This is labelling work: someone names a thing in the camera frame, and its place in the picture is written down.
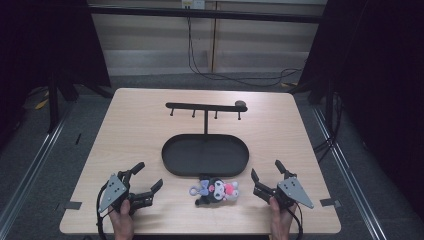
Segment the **plush toy keychain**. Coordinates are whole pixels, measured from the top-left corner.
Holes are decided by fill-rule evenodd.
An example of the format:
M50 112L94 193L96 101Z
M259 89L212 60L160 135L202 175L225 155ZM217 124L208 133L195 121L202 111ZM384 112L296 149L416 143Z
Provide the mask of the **plush toy keychain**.
M199 195L196 206L220 203L222 201L236 201L239 196L239 184L236 181L225 182L216 177L204 177L197 186L189 189L191 196Z

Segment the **metal floor rail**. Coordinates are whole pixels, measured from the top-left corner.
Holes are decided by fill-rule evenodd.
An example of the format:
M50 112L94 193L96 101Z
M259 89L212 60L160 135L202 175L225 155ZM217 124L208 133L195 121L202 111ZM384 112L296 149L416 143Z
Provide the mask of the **metal floor rail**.
M23 179L20 181L17 189L14 191L11 199L0 215L0 240L6 239L17 215L19 214L19 211L22 208L25 199L27 198L34 184L35 179L39 175L41 168L50 155L50 152L54 148L57 139L65 125L65 122L72 110L73 106L66 107L63 116L59 119L57 125L46 135L43 143L37 151L37 154L33 158L31 165L25 172Z
M313 113L318 122L320 130L326 139L326 142L329 144L329 150L331 151L332 156L339 167L341 175L346 182L350 194L355 202L356 208L358 209L372 239L388 240L380 224L380 221L375 215L373 208L371 207L368 199L366 198L362 188L359 185L359 182L356 179L356 176L354 175L344 152L342 151L336 138L330 136L330 130L325 124L324 113L316 107L313 108Z

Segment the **white wall socket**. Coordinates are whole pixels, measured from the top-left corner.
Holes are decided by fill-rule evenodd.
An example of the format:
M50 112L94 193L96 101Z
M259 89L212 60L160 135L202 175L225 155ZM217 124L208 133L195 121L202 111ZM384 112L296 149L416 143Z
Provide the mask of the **white wall socket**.
M205 9L205 0L181 0L183 9Z

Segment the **dark curtain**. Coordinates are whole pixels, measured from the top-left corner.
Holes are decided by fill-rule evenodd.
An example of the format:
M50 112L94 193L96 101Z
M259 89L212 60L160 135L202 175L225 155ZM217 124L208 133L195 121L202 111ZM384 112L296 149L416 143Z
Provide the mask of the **dark curtain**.
M424 220L424 0L327 0L298 88L339 94Z
M0 148L31 90L47 87L72 101L76 84L112 96L87 0L0 0Z

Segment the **person's right hand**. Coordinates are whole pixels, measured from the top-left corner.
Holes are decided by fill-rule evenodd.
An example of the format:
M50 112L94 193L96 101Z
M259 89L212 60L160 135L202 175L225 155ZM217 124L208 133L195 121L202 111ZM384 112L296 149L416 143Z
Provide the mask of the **person's right hand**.
M289 232L293 221L296 206L281 210L278 201L271 197L269 199L271 208L270 231L272 240L289 240Z

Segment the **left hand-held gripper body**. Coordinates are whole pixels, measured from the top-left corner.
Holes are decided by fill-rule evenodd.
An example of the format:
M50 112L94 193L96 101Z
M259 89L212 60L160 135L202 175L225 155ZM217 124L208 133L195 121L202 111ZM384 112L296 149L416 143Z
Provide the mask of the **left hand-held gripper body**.
M119 212L125 199L130 202L130 214L153 205L154 192L152 190L140 194L130 192L130 179L133 175L136 175L136 172L127 170L110 176L98 194L98 213L103 213L109 207Z

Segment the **black metal stand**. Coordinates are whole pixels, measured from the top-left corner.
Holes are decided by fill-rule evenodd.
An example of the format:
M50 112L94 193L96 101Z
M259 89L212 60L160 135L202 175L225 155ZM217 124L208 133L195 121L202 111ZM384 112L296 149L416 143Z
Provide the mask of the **black metal stand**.
M57 71L51 74L48 82L48 92L50 110L50 123L48 132L52 133L59 123L58 93L61 93L66 101L77 100L79 94L74 87L72 78L66 71Z

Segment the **person's left hand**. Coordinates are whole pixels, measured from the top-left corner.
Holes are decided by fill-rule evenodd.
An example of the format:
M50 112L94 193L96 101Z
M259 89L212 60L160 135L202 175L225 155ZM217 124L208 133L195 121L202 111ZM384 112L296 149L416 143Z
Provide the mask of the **person's left hand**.
M120 211L117 212L113 207L109 207L109 218L114 231L115 240L132 240L134 237L134 223L129 215L130 202L125 199Z

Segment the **black hook rack with tray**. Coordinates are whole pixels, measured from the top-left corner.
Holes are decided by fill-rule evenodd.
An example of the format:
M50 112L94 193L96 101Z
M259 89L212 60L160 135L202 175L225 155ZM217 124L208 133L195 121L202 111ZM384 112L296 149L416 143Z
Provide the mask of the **black hook rack with tray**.
M162 147L165 168L178 176L221 176L232 177L244 171L249 161L249 149L238 137L228 134L212 134L208 131L209 113L214 118L219 112L236 113L238 119L248 110L246 107L195 103L165 104L174 114L175 109L204 112L204 130L201 134L178 134L168 139Z

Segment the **black horizontal bar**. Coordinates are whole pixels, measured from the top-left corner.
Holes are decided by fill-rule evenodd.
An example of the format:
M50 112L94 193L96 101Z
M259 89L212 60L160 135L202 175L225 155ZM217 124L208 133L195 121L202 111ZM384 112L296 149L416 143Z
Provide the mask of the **black horizontal bar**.
M185 18L208 18L225 20L250 20L269 22L291 22L319 24L324 20L321 16L290 15L272 13L235 12L221 10L197 10L176 8L145 8L124 7L104 4L89 4L88 9L95 14L116 14L135 16L158 16L158 17L185 17Z

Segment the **yellow floor tape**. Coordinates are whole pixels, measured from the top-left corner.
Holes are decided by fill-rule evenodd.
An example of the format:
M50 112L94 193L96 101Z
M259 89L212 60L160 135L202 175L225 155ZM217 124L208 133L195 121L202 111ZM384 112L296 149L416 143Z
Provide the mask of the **yellow floor tape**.
M45 94L43 95L42 99L39 101L38 104L36 104L36 106L34 107L35 110L40 110L42 109L46 103L49 101L49 91L46 91Z

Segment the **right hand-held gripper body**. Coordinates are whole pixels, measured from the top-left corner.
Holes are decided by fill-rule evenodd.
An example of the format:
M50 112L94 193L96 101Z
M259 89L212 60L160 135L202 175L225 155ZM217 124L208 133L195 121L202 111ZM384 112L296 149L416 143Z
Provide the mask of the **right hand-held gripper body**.
M295 203L300 203L310 209L314 208L310 197L296 177L288 177L278 182L275 188L262 184L258 179L254 179L253 182L253 194L266 203L270 203L270 198L274 197L281 209L289 208Z

